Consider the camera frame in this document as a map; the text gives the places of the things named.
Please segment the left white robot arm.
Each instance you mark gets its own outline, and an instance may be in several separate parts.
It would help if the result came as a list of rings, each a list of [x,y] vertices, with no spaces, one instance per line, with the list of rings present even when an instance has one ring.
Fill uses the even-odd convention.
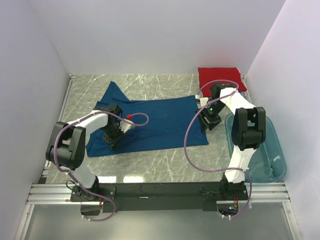
[[[84,163],[86,137],[102,130],[102,139],[114,150],[127,131],[128,125],[119,119],[122,115],[120,106],[111,103],[108,108],[96,107],[84,117],[70,122],[59,121],[53,127],[45,157],[83,186],[82,195],[88,201],[99,197],[100,184]]]

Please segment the blue t shirt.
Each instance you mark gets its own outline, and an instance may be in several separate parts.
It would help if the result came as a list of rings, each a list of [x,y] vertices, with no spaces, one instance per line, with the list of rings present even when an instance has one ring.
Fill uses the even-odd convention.
[[[103,139],[103,130],[93,132],[86,145],[88,157],[182,148],[184,142],[188,146],[209,143],[206,134],[201,132],[199,120],[190,123],[198,108],[193,95],[159,100],[129,100],[112,81],[96,106],[107,108],[109,104],[119,105],[124,116],[136,113],[145,113],[147,116],[132,117],[138,126],[130,129],[115,149],[111,149]]]

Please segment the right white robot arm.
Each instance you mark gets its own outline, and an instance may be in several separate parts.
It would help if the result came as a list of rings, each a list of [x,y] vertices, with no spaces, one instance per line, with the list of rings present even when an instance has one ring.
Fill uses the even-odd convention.
[[[196,110],[201,131],[211,131],[221,121],[219,113],[228,107],[233,114],[231,140],[233,152],[228,170],[220,181],[219,193],[230,200],[245,191],[245,173],[250,160],[266,139],[266,111],[247,101],[234,84],[214,83],[210,87],[211,97],[195,96],[203,111]]]

